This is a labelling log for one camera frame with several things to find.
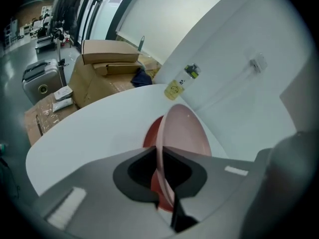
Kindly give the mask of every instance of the roller blind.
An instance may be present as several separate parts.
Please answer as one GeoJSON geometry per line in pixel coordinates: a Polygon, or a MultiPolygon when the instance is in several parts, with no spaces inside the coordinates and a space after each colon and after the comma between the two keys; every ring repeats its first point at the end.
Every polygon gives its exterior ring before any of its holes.
{"type": "Polygon", "coordinates": [[[136,0],[118,34],[163,64],[191,28],[220,0],[136,0]]]}

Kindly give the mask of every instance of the yellow liquid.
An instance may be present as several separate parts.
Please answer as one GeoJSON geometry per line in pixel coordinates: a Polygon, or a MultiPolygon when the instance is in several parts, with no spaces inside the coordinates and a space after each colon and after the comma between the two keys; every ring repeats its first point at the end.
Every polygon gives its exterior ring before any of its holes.
{"type": "Polygon", "coordinates": [[[183,92],[184,88],[182,88],[176,80],[172,80],[168,87],[165,89],[164,94],[169,99],[175,100],[183,92]]]}

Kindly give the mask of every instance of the floor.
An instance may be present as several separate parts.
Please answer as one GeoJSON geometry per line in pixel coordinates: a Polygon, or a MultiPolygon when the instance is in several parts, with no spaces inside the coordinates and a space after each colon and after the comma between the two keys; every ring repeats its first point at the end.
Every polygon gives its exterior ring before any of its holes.
{"type": "MultiPolygon", "coordinates": [[[[9,170],[0,165],[0,181],[4,182],[11,197],[16,198],[18,194],[19,199],[28,205],[38,195],[28,179],[25,168],[30,143],[23,124],[24,112],[30,109],[32,104],[23,92],[21,79],[28,64],[39,59],[57,58],[56,50],[37,54],[35,46],[36,39],[19,40],[14,47],[4,51],[0,58],[0,143],[8,144],[3,159],[10,167],[9,170]]],[[[78,55],[75,47],[69,48],[67,45],[61,48],[61,58],[69,64],[64,69],[67,82],[78,55]]]]}

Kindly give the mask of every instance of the pink plate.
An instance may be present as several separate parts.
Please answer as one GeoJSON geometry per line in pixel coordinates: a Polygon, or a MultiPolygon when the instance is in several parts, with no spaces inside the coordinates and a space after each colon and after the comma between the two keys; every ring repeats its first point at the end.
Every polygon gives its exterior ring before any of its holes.
{"type": "Polygon", "coordinates": [[[156,147],[159,185],[169,204],[174,206],[174,191],[165,180],[163,146],[206,156],[211,156],[211,150],[206,133],[196,115],[184,105],[172,106],[160,122],[156,147]]]}

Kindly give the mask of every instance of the tabletop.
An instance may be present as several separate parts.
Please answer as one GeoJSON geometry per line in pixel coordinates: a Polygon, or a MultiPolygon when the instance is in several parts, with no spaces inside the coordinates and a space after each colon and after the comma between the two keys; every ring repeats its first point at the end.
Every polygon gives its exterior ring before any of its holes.
{"type": "MultiPolygon", "coordinates": [[[[187,103],[164,95],[166,84],[126,90],[96,101],[65,118],[29,150],[28,177],[41,195],[55,183],[93,160],[141,148],[151,124],[171,106],[187,103]]],[[[228,158],[199,119],[213,156],[228,158]]]]}

